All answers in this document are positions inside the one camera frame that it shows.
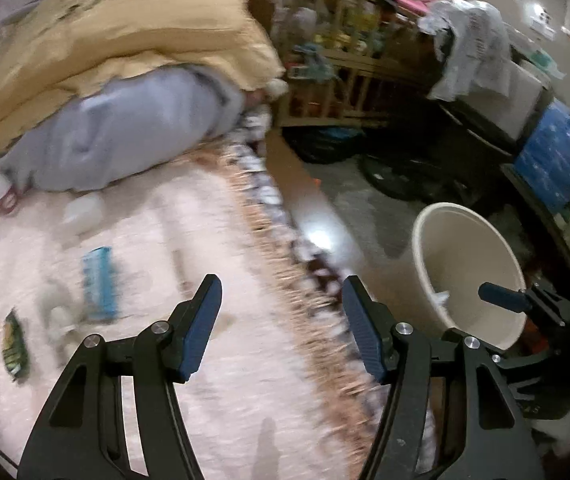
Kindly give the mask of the blue packet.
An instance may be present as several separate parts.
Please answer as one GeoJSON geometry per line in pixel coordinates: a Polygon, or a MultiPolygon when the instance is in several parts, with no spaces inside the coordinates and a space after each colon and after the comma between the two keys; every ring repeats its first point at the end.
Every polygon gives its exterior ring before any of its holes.
{"type": "Polygon", "coordinates": [[[97,247],[82,258],[83,295],[87,317],[95,322],[111,322],[117,316],[111,248],[97,247]]]}

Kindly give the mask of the cream plastic trash bucket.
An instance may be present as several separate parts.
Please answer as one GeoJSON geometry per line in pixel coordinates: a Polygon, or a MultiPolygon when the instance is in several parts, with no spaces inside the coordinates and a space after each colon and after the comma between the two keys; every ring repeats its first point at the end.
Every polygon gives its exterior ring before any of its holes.
{"type": "Polygon", "coordinates": [[[526,288],[512,248],[480,214],[453,203],[423,209],[403,255],[415,286],[407,304],[416,325],[437,335],[461,330],[507,350],[516,344],[527,317],[483,300],[481,285],[513,292],[526,288]]]}

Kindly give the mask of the green snack wrapper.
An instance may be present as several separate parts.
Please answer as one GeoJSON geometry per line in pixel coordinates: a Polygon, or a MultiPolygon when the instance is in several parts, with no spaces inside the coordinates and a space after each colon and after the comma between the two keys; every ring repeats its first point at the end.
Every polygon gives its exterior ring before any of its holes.
{"type": "Polygon", "coordinates": [[[24,333],[14,309],[3,323],[2,358],[6,372],[13,380],[23,380],[29,373],[29,352],[24,333]]]}

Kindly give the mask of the crumpled white grey wrapper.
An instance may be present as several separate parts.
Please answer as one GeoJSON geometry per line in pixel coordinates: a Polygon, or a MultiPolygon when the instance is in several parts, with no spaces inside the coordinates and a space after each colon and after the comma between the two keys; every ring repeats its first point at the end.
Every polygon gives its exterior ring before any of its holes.
{"type": "Polygon", "coordinates": [[[83,310],[60,281],[49,278],[42,284],[38,289],[36,306],[47,341],[55,350],[64,350],[79,338],[83,310]]]}

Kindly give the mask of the blue storage box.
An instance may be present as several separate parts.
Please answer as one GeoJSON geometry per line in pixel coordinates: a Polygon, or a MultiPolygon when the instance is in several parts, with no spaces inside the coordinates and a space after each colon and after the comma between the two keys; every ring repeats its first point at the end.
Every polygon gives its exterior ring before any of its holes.
{"type": "Polygon", "coordinates": [[[514,169],[551,214],[570,203],[570,108],[562,101],[544,110],[514,169]]]}

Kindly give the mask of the pink quilted bedspread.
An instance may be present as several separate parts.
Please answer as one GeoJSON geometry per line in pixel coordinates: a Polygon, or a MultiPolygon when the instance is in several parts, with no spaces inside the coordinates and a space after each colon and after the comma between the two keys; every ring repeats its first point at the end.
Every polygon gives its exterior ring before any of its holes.
{"type": "Polygon", "coordinates": [[[176,394],[208,479],[351,479],[347,451],[328,434],[321,395],[298,349],[283,297],[268,277],[240,201],[219,167],[174,162],[102,193],[106,217],[87,236],[61,224],[66,194],[33,193],[0,217],[0,448],[18,458],[61,372],[36,297],[52,278],[83,302],[82,258],[110,247],[117,316],[80,335],[131,337],[166,318],[213,273],[223,302],[204,360],[176,394]],[[29,373],[13,380],[2,358],[14,309],[29,373]]]}

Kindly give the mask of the brown white patterned blanket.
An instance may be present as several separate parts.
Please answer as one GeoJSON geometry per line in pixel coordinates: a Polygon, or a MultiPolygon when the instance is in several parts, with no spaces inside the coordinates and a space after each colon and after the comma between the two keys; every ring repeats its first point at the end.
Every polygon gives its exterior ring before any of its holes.
{"type": "Polygon", "coordinates": [[[268,277],[285,301],[294,340],[322,398],[322,421],[346,448],[348,476],[355,479],[373,444],[388,390],[366,374],[350,334],[339,292],[346,272],[294,226],[266,168],[262,151],[271,119],[265,105],[242,113],[219,140],[216,154],[268,265],[268,277]]]}

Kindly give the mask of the white plastic bag pile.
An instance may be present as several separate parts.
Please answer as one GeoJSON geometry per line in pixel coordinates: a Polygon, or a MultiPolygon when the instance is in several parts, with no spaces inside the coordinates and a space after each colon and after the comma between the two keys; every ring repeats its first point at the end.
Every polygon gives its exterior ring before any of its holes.
{"type": "Polygon", "coordinates": [[[500,11],[479,0],[436,0],[418,20],[434,40],[441,77],[428,98],[452,102],[476,90],[509,95],[512,55],[500,11]]]}

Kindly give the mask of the small white red bottle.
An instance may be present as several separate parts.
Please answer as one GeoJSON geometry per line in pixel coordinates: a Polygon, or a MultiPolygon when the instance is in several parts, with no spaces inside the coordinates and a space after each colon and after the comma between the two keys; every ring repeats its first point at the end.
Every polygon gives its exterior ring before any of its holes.
{"type": "Polygon", "coordinates": [[[12,181],[0,169],[0,212],[11,214],[17,207],[18,194],[12,185],[12,181]]]}

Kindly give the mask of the wooden baby crib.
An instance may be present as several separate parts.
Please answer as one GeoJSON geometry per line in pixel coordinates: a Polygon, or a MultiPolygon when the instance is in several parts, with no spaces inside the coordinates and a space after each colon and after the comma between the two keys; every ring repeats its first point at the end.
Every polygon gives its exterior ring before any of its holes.
{"type": "Polygon", "coordinates": [[[401,0],[250,0],[285,67],[279,128],[383,124],[438,79],[434,43],[401,0]]]}

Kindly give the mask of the grey-blue fleece blanket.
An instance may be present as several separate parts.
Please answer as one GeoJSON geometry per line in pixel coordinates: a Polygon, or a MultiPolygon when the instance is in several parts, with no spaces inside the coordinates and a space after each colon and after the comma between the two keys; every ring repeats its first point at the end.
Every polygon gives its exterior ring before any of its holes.
{"type": "Polygon", "coordinates": [[[163,67],[113,80],[26,132],[0,159],[20,192],[94,191],[230,132],[245,108],[212,68],[163,67]]]}

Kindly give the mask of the yellow ruffled pillow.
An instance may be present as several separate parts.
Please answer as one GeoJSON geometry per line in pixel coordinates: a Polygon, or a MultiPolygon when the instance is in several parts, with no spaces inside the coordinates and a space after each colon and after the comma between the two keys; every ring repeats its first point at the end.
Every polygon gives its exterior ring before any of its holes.
{"type": "Polygon", "coordinates": [[[246,91],[284,72],[248,0],[42,0],[0,40],[0,151],[112,78],[186,63],[246,91]]]}

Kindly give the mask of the wooden bed frame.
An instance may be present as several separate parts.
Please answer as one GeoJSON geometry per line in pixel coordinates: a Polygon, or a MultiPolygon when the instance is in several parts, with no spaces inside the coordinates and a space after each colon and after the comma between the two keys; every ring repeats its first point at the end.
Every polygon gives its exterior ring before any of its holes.
{"type": "Polygon", "coordinates": [[[294,224],[334,266],[358,275],[376,299],[391,307],[394,265],[425,204],[381,193],[362,175],[359,162],[357,148],[320,164],[305,162],[279,131],[266,137],[266,166],[294,224]]]}

